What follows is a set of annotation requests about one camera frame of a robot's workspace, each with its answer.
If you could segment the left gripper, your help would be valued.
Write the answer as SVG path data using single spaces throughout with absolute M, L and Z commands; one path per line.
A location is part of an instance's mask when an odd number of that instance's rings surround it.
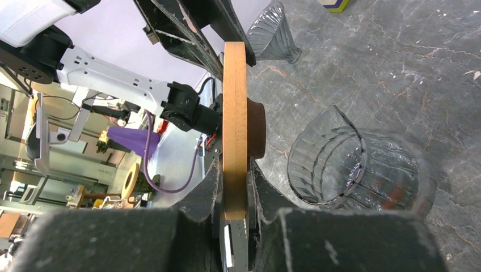
M 223 80 L 223 64 L 201 31 L 210 26 L 223 41 L 244 42 L 246 63 L 256 56 L 230 0 L 134 1 L 153 44 L 159 43 L 173 57 L 205 69 Z

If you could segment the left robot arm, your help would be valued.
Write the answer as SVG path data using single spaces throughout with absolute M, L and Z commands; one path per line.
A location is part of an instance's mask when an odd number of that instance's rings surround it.
M 216 133 L 219 112 L 200 104 L 192 87 L 138 75 L 92 56 L 56 27 L 82 14 L 97 1 L 2 1 L 1 66 L 14 76 L 41 84 L 66 83 L 100 91 L 144 107 L 182 131 Z M 146 22 L 145 32 L 174 57 L 204 68 L 222 79 L 220 61 L 202 28 L 211 26 L 227 43 L 245 52 L 245 63 L 256 64 L 255 53 L 230 1 L 135 1 Z

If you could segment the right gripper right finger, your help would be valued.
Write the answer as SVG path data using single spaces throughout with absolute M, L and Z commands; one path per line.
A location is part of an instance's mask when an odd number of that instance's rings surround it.
M 447 271 L 429 228 L 407 212 L 297 207 L 250 161 L 259 234 L 253 271 Z

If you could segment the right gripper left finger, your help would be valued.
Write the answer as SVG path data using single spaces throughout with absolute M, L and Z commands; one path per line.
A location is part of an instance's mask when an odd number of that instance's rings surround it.
M 27 233 L 10 271 L 221 271 L 213 237 L 222 164 L 173 207 L 58 210 Z

